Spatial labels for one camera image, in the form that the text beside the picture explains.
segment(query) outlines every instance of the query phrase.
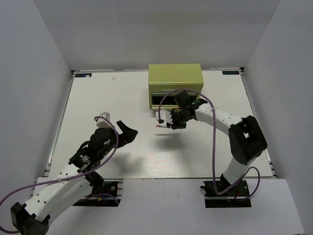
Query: white wall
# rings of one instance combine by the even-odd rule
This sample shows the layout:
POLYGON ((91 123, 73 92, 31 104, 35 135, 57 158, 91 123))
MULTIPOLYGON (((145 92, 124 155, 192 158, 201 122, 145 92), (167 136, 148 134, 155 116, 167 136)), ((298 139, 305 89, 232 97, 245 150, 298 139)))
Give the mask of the white wall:
POLYGON ((286 178, 304 230, 312 235, 312 0, 281 1, 246 66, 245 77, 275 170, 286 178))
POLYGON ((34 0, 72 70, 243 67, 280 0, 34 0))
MULTIPOLYGON (((43 175, 70 77, 33 1, 0 0, 0 198, 43 175)), ((2 226, 30 194, 1 206, 2 226)))

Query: yellow-green box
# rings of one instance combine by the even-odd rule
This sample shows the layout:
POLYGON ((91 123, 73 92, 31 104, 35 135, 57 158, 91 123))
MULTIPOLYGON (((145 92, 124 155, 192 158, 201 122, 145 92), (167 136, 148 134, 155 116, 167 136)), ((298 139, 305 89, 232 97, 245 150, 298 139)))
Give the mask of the yellow-green box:
MULTIPOLYGON (((173 90, 189 89, 201 93, 202 88, 200 64, 149 65, 149 104, 152 109, 157 109, 162 98, 173 90)), ((177 93, 170 94, 164 100, 162 108, 177 108, 175 95, 177 93)), ((199 98, 193 93, 189 95, 193 100, 199 98)))

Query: white panel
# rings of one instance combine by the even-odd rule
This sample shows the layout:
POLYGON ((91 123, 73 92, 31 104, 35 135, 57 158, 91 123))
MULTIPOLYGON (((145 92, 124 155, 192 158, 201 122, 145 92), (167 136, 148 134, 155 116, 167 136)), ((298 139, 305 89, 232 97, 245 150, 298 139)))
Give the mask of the white panel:
POLYGON ((246 65, 280 0, 34 0, 72 70, 246 65))
MULTIPOLYGON (((0 0, 0 198, 43 176, 70 85, 70 70, 32 0, 0 0)), ((10 207, 0 209, 13 229, 10 207)))
POLYGON ((282 0, 247 67, 245 85, 278 176, 313 234, 313 1, 282 0))
MULTIPOLYGON (((203 71, 204 87, 216 108, 246 117, 252 110, 240 75, 203 71)), ((90 78, 76 77, 69 96, 59 139, 52 157, 50 177, 59 173, 96 129, 93 117, 111 114, 138 130, 136 139, 118 149, 98 172, 105 178, 212 177, 213 128, 191 120, 184 130, 156 128, 155 110, 149 108, 148 72, 101 72, 90 78)), ((216 173, 220 176, 232 158, 229 138, 217 132, 216 173)), ((271 176, 266 154, 257 166, 262 176, 271 176)), ((256 176, 251 171, 249 176, 256 176)))
MULTIPOLYGON (((126 179, 117 208, 71 207, 48 235, 293 235, 303 228, 285 180, 262 180, 252 208, 207 209, 202 180, 126 179)), ((248 180, 250 190, 256 180, 248 180)))

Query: black mounting plate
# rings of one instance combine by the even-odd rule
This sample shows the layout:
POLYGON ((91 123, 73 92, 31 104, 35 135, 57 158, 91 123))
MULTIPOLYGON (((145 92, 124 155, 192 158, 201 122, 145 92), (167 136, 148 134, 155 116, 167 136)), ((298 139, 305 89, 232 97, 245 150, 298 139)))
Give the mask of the black mounting plate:
MULTIPOLYGON (((216 181, 218 191, 222 191, 220 181, 216 181)), ((241 200, 250 195, 245 180, 242 180, 233 190, 218 196, 213 189, 213 181, 204 181, 205 208, 244 208, 251 207, 250 199, 241 200)))

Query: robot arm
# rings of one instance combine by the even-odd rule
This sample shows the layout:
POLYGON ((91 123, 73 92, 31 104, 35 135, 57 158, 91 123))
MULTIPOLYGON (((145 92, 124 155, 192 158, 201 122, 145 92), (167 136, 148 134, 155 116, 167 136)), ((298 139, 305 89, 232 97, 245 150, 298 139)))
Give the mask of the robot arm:
MULTIPOLYGON (((191 119, 213 126, 213 109, 206 100, 192 101, 187 92, 181 92, 175 96, 175 101, 179 112, 175 109, 171 112, 162 110, 161 119, 157 112, 158 127, 184 129, 186 122, 191 119)), ((267 148, 267 142, 257 120, 252 116, 241 118, 215 109, 215 117, 216 128, 229 136, 233 155, 229 166, 221 175, 221 181, 226 188, 246 173, 251 163, 267 148)))
MULTIPOLYGON (((110 118, 108 113, 101 116, 110 118)), ((61 178, 76 176, 96 168, 115 147, 115 132, 104 120, 99 118, 96 121, 98 129, 89 141, 81 145, 55 178, 59 183, 47 185, 33 198, 22 205, 17 202, 11 208, 13 225, 22 235, 46 234, 53 221, 78 200, 90 194, 107 192, 104 189, 103 178, 95 171, 84 177, 61 181, 61 178)), ((131 143, 138 132, 127 127, 122 121, 118 121, 117 125, 123 132, 118 136, 120 148, 131 143)))

